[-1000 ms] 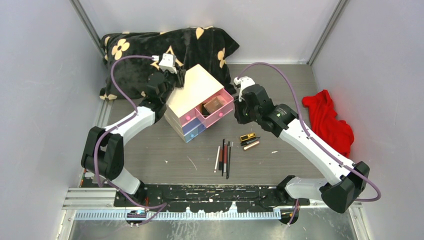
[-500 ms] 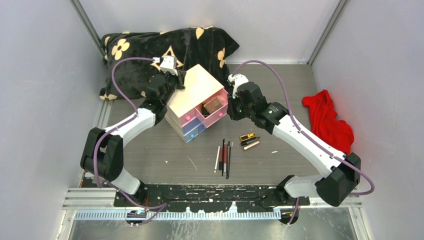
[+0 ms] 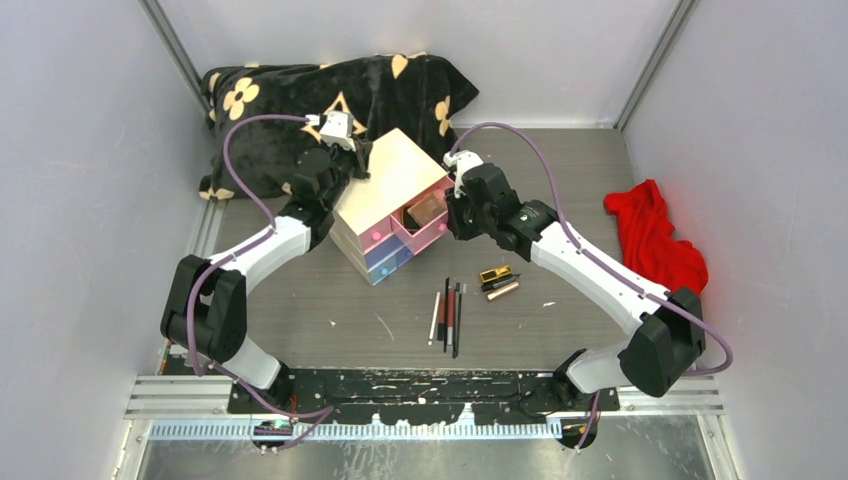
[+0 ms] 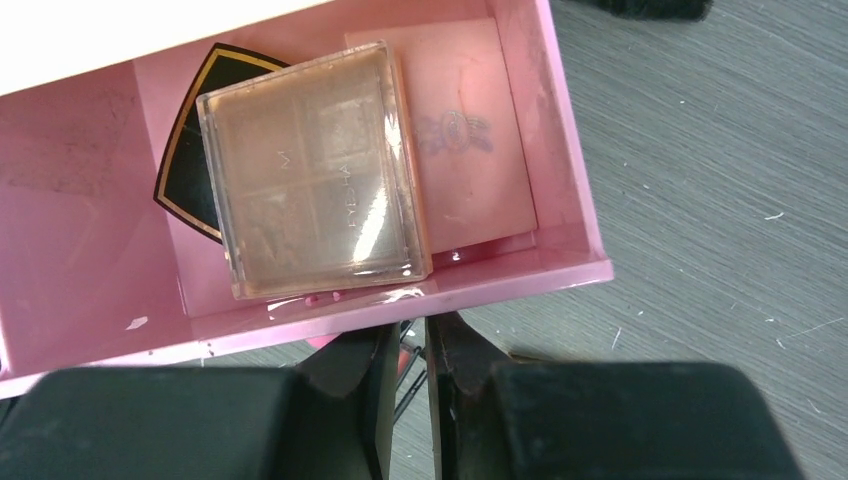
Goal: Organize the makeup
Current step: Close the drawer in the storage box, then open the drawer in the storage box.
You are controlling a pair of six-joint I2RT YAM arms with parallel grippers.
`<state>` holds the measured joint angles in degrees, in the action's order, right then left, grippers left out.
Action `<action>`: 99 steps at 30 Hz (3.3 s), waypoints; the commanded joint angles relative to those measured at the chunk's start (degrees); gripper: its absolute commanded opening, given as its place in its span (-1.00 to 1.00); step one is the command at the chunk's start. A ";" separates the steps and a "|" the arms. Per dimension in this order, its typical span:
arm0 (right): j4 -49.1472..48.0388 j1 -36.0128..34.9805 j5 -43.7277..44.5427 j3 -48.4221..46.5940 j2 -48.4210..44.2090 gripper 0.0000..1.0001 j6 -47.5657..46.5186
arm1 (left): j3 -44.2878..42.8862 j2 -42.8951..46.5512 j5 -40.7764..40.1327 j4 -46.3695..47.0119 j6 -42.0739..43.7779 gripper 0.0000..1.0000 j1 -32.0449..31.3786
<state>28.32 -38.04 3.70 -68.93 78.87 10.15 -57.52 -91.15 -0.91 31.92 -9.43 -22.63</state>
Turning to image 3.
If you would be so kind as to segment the brown eyeshadow palette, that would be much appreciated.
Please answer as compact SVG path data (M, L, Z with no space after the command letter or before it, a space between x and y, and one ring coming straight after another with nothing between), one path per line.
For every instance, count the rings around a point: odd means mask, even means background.
M446 203L442 195L428 193L415 203L405 207L403 219L410 225L423 227L446 210Z

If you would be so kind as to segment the pastel mini drawer organizer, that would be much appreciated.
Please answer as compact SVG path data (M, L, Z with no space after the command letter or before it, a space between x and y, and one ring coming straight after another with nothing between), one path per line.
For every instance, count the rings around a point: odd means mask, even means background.
M354 179L334 210L330 238L375 286L448 232L447 210L411 235L406 206L428 193L444 197L449 174L399 129L373 142L366 180Z

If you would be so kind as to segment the black round compact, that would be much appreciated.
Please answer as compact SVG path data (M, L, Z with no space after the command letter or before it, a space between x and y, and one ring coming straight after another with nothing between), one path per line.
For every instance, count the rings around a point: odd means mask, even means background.
M421 225L412 216L407 214L402 216L402 225L411 235L414 235L421 229Z

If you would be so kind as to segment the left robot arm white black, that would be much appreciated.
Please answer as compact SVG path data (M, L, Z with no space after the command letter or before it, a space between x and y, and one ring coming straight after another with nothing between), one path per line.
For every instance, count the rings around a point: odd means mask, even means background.
M354 179L369 178L371 150L371 142L354 138L302 153L290 198L269 226L227 251L210 258L188 255L177 264L162 335L251 385L253 400L269 413L288 406L292 388L287 366L248 336L248 296L327 237L344 190Z

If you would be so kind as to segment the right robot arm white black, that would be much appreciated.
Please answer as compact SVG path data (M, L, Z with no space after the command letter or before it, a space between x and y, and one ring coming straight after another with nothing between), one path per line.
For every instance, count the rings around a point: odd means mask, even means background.
M633 386L664 396L706 347L692 316L700 299L640 277L561 222L539 200L523 202L503 171L464 152L449 159L455 183L445 193L449 229L458 240L487 235L505 251L546 269L579 290L619 326L625 341L600 350L579 350L558 369L558 403L582 409L594 392Z

